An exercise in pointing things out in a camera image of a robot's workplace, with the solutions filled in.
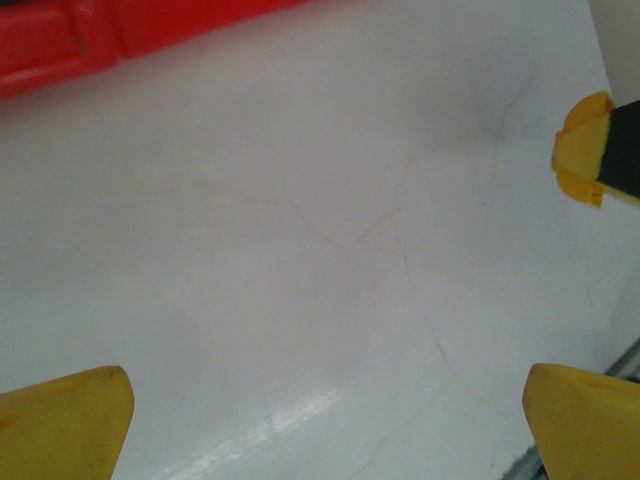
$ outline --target red plastic toy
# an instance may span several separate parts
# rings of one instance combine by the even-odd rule
[[[304,1],[0,0],[0,99]]]

